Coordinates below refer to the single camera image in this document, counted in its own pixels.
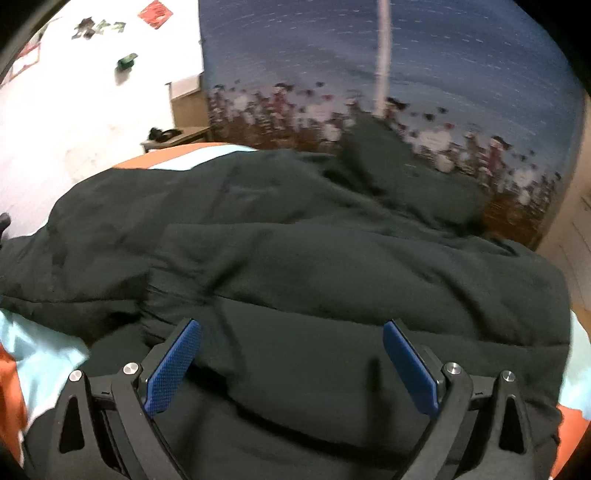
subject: mural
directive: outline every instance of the mural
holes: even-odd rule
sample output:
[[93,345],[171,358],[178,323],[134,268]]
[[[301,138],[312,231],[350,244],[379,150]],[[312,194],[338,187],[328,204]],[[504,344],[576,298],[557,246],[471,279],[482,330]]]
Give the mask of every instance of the mural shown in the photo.
[[364,110],[474,177],[489,229],[531,245],[574,166],[583,89],[511,0],[201,0],[217,140],[336,152]]

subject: light blue fabric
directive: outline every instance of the light blue fabric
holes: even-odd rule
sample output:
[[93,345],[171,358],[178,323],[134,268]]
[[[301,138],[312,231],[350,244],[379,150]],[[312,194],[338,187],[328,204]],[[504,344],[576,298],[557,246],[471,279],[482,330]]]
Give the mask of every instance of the light blue fabric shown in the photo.
[[591,343],[589,335],[571,312],[570,352],[558,403],[580,410],[591,420]]
[[88,358],[89,351],[78,338],[4,309],[0,309],[0,343],[17,363],[28,430],[38,416],[56,405],[68,375]]

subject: metal screw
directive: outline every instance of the metal screw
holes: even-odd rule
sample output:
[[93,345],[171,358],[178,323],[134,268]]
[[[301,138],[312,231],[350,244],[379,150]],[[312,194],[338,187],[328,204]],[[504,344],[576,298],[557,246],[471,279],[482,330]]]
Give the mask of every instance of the metal screw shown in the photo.
[[125,375],[133,375],[138,371],[139,365],[135,362],[131,362],[123,367],[123,373]]
[[78,382],[82,378],[82,372],[80,370],[74,370],[68,378],[70,382]]
[[506,382],[514,382],[515,381],[515,374],[513,372],[505,370],[503,372],[503,380],[505,380]]
[[455,362],[449,362],[445,365],[445,370],[447,370],[452,375],[459,375],[462,373],[462,367]]

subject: sticker on wall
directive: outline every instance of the sticker on wall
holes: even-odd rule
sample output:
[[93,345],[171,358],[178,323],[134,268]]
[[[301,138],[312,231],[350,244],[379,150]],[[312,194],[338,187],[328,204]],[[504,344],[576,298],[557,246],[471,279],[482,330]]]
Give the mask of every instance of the sticker on wall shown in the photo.
[[95,24],[92,17],[83,18],[81,22],[74,28],[76,33],[72,36],[72,39],[84,37],[90,39],[95,34],[104,35],[106,32],[123,33],[125,29],[124,22],[115,22],[110,24],[107,20],[103,19],[98,24]]
[[170,17],[172,17],[172,15],[173,13],[162,3],[158,0],[154,0],[154,2],[144,8],[138,16],[150,27],[158,30]]
[[417,161],[488,194],[490,231],[535,245],[583,125],[564,54],[511,0],[384,5],[203,2],[216,140],[335,153],[356,112],[379,105]]
[[22,52],[19,53],[18,58],[12,64],[10,79],[14,80],[22,72],[38,63],[40,55],[41,43],[27,46]]

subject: white wall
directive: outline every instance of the white wall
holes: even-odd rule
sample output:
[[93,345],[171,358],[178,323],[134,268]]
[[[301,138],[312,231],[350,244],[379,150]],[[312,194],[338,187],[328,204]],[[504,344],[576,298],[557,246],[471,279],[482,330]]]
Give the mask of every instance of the white wall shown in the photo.
[[[36,230],[72,185],[143,153],[151,127],[173,127],[167,82],[203,71],[198,3],[163,0],[173,16],[155,30],[137,17],[150,0],[72,0],[50,23],[40,62],[0,89],[0,212],[8,236]],[[126,22],[72,40],[85,17]],[[116,62],[137,53],[129,78]]]
[[537,252],[562,270],[571,300],[591,310],[591,99],[564,199]]

